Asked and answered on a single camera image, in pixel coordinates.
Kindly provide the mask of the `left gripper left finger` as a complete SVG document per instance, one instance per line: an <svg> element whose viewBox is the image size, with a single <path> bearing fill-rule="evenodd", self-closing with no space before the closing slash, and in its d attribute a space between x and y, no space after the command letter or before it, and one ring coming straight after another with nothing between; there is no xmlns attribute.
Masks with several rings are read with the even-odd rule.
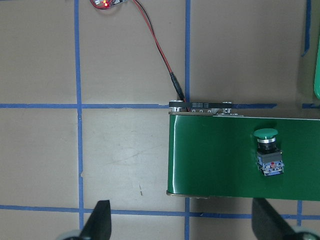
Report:
<svg viewBox="0 0 320 240"><path fill-rule="evenodd" d="M111 205L100 200L82 230L72 230L56 237L57 240L109 240L112 234Z"/></svg>

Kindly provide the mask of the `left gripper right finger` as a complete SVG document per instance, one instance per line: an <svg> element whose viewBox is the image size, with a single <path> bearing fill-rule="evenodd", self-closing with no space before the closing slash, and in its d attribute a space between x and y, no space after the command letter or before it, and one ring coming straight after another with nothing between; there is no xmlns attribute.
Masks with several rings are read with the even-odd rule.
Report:
<svg viewBox="0 0 320 240"><path fill-rule="evenodd" d="M258 240L318 240L320 234L290 226L264 198L252 199L252 231Z"/></svg>

